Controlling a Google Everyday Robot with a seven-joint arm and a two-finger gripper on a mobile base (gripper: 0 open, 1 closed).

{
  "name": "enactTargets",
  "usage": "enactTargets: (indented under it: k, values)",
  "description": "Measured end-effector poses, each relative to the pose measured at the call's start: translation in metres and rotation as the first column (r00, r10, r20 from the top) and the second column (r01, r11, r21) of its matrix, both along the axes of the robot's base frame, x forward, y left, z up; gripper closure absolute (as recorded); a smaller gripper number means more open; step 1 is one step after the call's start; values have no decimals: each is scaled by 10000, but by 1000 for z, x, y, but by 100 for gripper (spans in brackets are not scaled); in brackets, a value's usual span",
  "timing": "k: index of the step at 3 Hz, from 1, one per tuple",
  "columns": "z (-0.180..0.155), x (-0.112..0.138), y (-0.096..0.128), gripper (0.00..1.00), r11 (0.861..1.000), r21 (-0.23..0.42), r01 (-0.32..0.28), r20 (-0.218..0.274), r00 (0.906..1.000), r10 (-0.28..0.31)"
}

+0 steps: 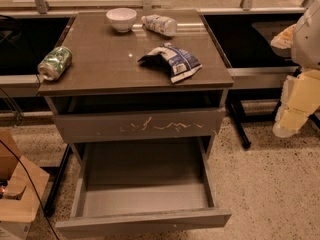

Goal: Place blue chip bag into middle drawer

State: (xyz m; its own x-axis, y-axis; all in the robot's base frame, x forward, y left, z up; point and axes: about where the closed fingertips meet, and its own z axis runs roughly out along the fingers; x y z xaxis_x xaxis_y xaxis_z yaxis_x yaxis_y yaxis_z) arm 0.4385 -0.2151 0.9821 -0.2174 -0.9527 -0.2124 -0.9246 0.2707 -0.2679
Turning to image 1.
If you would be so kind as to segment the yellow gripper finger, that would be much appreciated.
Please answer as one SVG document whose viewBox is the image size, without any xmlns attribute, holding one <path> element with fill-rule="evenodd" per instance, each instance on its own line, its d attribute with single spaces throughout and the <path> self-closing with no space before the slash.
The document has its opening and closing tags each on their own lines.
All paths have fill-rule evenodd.
<svg viewBox="0 0 320 240">
<path fill-rule="evenodd" d="M 277 111 L 273 133 L 280 138 L 288 138 L 299 132 L 307 122 L 308 114 L 296 109 L 280 107 Z"/>
<path fill-rule="evenodd" d="M 296 25 L 292 24 L 271 40 L 271 46 L 279 49 L 289 49 L 293 44 L 293 34 Z"/>
</svg>

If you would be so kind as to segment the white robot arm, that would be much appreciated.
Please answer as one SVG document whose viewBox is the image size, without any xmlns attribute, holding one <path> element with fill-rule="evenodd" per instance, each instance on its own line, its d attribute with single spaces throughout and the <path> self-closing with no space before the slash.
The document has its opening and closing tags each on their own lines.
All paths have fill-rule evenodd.
<svg viewBox="0 0 320 240">
<path fill-rule="evenodd" d="M 271 45 L 289 48 L 292 61 L 301 67 L 298 76 L 288 76 L 284 81 L 273 126 L 275 136 L 287 138 L 297 134 L 320 107 L 320 0 L 276 35 Z"/>
</svg>

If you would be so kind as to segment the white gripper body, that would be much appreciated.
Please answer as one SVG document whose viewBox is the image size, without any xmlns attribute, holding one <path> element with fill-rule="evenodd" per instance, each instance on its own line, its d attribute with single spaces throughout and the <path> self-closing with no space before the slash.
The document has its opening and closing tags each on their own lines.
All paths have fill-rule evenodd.
<svg viewBox="0 0 320 240">
<path fill-rule="evenodd" d="M 297 77 L 288 76 L 281 102 L 289 109 L 313 114 L 320 106 L 320 71 L 303 69 Z"/>
</svg>

